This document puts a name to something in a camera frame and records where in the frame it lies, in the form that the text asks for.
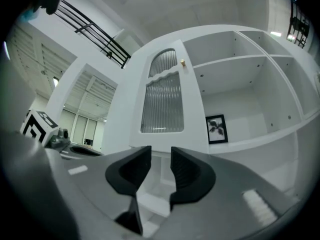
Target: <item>white column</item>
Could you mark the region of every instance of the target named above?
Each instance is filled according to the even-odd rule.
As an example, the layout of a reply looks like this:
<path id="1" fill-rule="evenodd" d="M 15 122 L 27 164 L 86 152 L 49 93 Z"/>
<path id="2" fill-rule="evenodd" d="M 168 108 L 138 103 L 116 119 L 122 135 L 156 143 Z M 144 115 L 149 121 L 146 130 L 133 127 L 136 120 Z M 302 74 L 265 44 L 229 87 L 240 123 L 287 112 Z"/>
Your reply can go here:
<path id="1" fill-rule="evenodd" d="M 85 69 L 85 61 L 77 58 L 65 71 L 46 105 L 45 111 L 55 122 L 59 122 L 62 109 L 79 76 Z"/>
<path id="2" fill-rule="evenodd" d="M 89 118 L 86 119 L 83 138 L 82 138 L 82 144 L 85 144 L 85 138 L 86 138 L 86 133 L 87 133 L 87 128 L 88 128 L 88 123 L 89 123 Z"/>
<path id="3" fill-rule="evenodd" d="M 76 128 L 76 123 L 78 120 L 78 116 L 79 114 L 75 114 L 74 120 L 73 120 L 73 125 L 72 125 L 72 129 L 71 129 L 71 133 L 70 133 L 70 141 L 72 142 L 74 140 L 74 134 L 75 134 L 75 128 Z"/>

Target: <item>framed picture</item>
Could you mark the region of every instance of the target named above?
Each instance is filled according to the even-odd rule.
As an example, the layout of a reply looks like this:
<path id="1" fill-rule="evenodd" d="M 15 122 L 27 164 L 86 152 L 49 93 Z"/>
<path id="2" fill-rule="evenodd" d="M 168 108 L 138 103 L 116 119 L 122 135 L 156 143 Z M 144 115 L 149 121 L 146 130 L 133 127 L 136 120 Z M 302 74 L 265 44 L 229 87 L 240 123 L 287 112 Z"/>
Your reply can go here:
<path id="1" fill-rule="evenodd" d="M 228 142 L 226 122 L 223 114 L 207 116 L 205 122 L 209 144 Z"/>

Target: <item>cabinet door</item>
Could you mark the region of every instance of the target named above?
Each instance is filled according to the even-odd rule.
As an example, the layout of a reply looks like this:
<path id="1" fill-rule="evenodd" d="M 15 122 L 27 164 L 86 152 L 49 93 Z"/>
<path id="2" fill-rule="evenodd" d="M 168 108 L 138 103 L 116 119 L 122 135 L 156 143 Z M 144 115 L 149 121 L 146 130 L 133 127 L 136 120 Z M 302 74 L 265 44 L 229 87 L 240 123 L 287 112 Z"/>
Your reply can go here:
<path id="1" fill-rule="evenodd" d="M 202 99 L 181 40 L 147 59 L 133 118 L 132 147 L 151 145 L 160 152 L 170 152 L 172 146 L 208 151 Z"/>

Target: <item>white wall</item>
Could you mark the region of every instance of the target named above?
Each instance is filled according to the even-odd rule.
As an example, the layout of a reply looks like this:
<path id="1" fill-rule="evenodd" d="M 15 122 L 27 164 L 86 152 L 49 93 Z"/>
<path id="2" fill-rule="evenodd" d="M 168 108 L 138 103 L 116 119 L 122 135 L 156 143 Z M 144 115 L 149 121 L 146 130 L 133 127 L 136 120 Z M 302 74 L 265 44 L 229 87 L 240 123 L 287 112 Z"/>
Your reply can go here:
<path id="1" fill-rule="evenodd" d="M 137 50 L 141 48 L 141 46 L 137 43 L 137 41 L 132 37 L 133 33 L 131 31 L 127 31 L 123 29 L 118 33 L 118 35 L 114 38 L 114 40 L 121 45 L 123 49 L 126 50 L 128 54 L 132 56 Z"/>
<path id="2" fill-rule="evenodd" d="M 93 145 L 92 145 L 92 148 L 96 151 L 101 151 L 105 124 L 106 124 L 105 122 L 101 122 L 101 121 L 98 121 L 96 123 L 94 137 L 93 137 Z"/>
<path id="3" fill-rule="evenodd" d="M 268 29 L 282 33 L 281 38 L 287 38 L 290 25 L 291 0 L 268 0 L 269 2 L 269 19 Z"/>
<path id="4" fill-rule="evenodd" d="M 268 30 L 268 0 L 238 0 L 239 16 L 244 26 Z"/>
<path id="5" fill-rule="evenodd" d="M 4 52 L 0 53 L 0 69 L 0 129 L 19 131 L 35 93 Z"/>
<path id="6" fill-rule="evenodd" d="M 202 96 L 206 117 L 224 115 L 229 142 L 267 134 L 265 118 L 252 88 Z"/>
<path id="7" fill-rule="evenodd" d="M 39 94 L 37 94 L 29 109 L 30 110 L 45 111 L 47 104 L 48 104 L 48 100 L 46 98 L 40 96 Z"/>
<path id="8" fill-rule="evenodd" d="M 110 18 L 88 0 L 65 0 L 86 15 L 112 38 L 121 30 Z"/>

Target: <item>black metal railing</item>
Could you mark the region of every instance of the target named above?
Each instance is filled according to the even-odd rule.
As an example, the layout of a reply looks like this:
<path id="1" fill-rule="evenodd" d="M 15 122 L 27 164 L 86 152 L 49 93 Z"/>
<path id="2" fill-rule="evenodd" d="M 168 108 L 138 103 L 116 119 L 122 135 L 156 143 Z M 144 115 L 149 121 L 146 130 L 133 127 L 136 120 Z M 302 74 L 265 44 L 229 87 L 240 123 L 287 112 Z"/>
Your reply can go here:
<path id="1" fill-rule="evenodd" d="M 55 14 L 75 29 L 75 33 L 83 35 L 94 43 L 110 60 L 118 63 L 123 69 L 131 58 L 110 35 L 89 19 L 77 8 L 65 0 L 61 0 Z"/>
<path id="2" fill-rule="evenodd" d="M 291 0 L 290 26 L 287 39 L 303 49 L 309 35 L 309 29 L 308 17 L 300 10 L 296 1 Z"/>

